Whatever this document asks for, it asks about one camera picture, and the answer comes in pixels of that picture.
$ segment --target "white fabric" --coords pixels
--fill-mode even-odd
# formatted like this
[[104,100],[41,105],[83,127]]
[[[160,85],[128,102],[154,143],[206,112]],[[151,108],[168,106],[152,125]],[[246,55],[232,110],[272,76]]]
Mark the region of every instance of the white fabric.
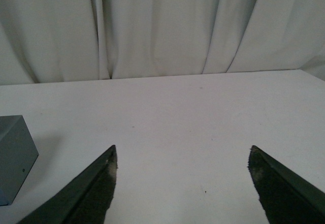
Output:
[[0,0],[0,84],[303,65],[325,77],[324,45],[325,0]]

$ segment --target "white curtain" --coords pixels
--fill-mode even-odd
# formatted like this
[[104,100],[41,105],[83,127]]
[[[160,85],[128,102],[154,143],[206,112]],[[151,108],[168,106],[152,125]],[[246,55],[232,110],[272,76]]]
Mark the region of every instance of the white curtain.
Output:
[[0,0],[0,84],[303,68],[325,0]]

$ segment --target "white table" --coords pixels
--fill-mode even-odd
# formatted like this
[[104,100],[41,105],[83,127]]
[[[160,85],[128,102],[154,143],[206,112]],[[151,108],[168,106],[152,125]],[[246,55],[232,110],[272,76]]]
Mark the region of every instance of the white table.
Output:
[[257,145],[325,191],[325,82],[273,71],[0,86],[40,153],[0,223],[16,223],[115,144],[106,223],[268,223]]

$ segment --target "gray box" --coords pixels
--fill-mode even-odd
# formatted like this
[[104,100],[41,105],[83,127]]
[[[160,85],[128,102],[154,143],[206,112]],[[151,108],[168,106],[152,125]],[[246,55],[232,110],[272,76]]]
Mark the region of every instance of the gray box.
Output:
[[0,206],[12,204],[38,155],[23,116],[0,116]]

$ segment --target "gray cube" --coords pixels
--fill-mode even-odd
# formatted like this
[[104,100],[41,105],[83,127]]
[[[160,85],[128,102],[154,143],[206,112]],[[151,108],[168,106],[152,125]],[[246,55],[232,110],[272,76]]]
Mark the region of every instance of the gray cube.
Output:
[[38,155],[23,116],[0,116],[0,206],[12,204]]

